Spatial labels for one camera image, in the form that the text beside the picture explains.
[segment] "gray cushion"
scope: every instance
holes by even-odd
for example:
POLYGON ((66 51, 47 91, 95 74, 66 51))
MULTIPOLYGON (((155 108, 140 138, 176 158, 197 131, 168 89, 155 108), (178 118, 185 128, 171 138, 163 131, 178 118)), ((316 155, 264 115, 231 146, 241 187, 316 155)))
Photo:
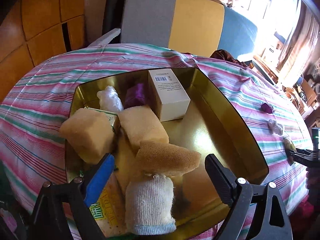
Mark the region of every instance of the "gray cushion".
POLYGON ((121 43, 168 47, 176 0, 125 0, 121 43))

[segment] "yellow sponge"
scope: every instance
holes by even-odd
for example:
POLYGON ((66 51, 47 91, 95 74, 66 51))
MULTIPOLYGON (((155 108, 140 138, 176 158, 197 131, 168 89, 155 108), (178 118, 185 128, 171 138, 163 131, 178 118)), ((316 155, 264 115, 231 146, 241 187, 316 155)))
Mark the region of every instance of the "yellow sponge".
POLYGON ((118 136, 118 150, 115 154, 115 165, 118 169, 114 172, 114 174, 116 175, 123 195, 125 195, 127 185, 136 171, 136 154, 132 151, 129 140, 121 128, 118 136))
POLYGON ((60 135, 86 163, 97 164, 112 151, 114 133, 108 116, 102 112, 78 109, 61 125, 60 135))
POLYGON ((199 166, 201 154, 169 143, 141 141, 136 161, 147 173, 183 175, 199 166))
POLYGON ((131 107, 118 116, 135 152, 139 150, 140 141, 143 140, 169 143, 167 132, 149 106, 131 107))

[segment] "white cardboard box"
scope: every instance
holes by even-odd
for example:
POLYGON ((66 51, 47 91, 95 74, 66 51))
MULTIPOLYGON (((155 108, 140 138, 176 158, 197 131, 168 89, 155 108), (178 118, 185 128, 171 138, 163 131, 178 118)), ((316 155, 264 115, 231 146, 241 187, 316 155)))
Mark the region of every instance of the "white cardboard box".
POLYGON ((161 122, 183 118, 190 98, 169 69, 149 70, 151 108, 161 122))

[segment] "small yellow object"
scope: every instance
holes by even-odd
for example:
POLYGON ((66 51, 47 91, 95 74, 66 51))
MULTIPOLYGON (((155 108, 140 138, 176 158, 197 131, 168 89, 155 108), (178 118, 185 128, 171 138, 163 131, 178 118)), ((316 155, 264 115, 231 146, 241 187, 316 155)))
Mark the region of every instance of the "small yellow object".
POLYGON ((296 147, 294 146, 292 140, 289 137, 284 138, 283 143, 285 149, 297 151, 296 147))
POLYGON ((114 133, 104 113, 80 108, 61 125, 59 132, 86 163, 97 164, 112 152, 114 133))

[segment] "beige sponge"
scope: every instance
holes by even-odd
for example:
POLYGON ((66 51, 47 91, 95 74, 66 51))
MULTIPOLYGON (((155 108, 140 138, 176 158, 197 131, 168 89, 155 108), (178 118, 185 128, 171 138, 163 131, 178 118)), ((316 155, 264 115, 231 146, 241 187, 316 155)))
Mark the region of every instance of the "beige sponge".
POLYGON ((97 164, 113 148, 114 133, 108 116, 92 109, 78 109, 61 125, 60 135, 90 164, 97 164))
POLYGON ((167 132, 149 106, 131 107, 118 116, 135 152, 139 150, 140 141, 143 140, 169 143, 167 132))
POLYGON ((200 153, 173 144, 142 141, 136 161, 144 172, 177 176, 197 168, 200 158, 200 153))

